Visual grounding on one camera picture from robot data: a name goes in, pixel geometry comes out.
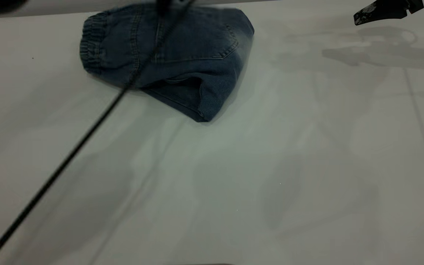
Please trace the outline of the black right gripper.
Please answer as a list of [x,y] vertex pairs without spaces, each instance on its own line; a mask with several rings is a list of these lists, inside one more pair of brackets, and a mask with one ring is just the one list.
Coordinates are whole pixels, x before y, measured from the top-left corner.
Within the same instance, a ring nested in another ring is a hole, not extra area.
[[354,14],[354,24],[363,25],[380,20],[401,20],[407,17],[407,9],[414,14],[424,8],[422,0],[376,0]]

